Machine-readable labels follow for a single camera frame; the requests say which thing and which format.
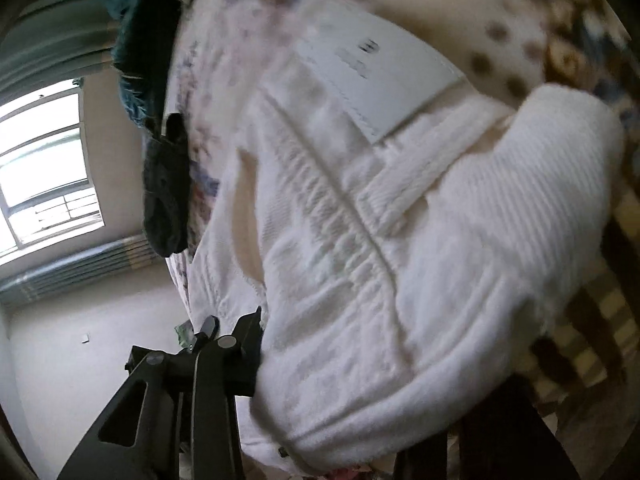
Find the green white package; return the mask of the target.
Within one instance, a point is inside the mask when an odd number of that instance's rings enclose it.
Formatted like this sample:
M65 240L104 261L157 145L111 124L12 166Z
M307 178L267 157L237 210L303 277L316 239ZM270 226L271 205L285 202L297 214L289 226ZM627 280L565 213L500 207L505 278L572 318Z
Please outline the green white package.
M183 350L191 351L196 341L193 325L190 321L175 326L178 345Z

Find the floral bed blanket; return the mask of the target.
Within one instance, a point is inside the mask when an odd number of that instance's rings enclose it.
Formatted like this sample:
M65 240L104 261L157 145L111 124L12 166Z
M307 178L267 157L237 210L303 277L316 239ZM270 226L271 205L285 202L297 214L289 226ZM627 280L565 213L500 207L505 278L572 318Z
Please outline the floral bed blanket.
M520 370L540 400L556 402L620 382L639 344L639 25L617 0L364 0L447 55L476 88L511 105L555 82L600 96L627 140L623 194L605 228L591 281ZM286 10L270 0L194 0L180 20L167 109L186 118L188 246L169 273L195 308L192 262L216 204L224 102L238 96L283 36Z

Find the window with white frame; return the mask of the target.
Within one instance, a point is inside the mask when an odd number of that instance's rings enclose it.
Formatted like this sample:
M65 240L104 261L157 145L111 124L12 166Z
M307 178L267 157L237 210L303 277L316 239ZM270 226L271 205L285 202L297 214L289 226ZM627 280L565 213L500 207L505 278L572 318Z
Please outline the window with white frame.
M2 263L104 226L82 104L67 79L2 105Z

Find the right teal curtain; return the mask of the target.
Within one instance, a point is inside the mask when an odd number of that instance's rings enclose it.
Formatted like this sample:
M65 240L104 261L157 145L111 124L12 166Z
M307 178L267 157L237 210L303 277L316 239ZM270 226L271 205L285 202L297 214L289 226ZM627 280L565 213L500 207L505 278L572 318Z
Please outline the right teal curtain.
M1 102L103 70L116 29L100 0L27 0L1 35Z

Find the left striped curtain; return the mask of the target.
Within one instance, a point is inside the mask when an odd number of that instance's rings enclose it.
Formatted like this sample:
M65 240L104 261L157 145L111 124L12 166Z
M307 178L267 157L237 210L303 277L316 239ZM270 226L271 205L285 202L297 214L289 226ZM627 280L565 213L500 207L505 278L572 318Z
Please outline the left striped curtain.
M3 280L1 305L14 309L157 261L160 257L142 234L121 238Z

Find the folded blue jeans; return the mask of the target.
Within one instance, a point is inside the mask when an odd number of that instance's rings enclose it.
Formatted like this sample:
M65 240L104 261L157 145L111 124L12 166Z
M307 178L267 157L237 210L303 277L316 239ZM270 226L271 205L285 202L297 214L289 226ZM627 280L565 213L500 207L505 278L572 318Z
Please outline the folded blue jeans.
M165 133L146 132L143 144L143 231L157 255L188 246L190 159L183 116L166 118Z

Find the dark teal blanket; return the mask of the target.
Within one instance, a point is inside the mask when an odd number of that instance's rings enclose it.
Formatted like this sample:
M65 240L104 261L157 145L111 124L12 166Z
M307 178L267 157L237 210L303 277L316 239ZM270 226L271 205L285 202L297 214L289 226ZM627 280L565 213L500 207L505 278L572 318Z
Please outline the dark teal blanket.
M157 134L178 25L192 0L100 1L118 24L111 56L122 105L135 125Z

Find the white pants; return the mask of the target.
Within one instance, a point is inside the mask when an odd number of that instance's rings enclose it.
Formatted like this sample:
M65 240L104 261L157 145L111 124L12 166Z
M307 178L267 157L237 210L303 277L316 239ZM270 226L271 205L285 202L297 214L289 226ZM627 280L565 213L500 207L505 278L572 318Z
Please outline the white pants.
M324 474L408 448L508 376L582 286L608 221L620 120L543 84L518 108L447 84L420 110L359 81L349 43L400 39L303 0L250 84L189 272L194 321L259 311L243 452Z

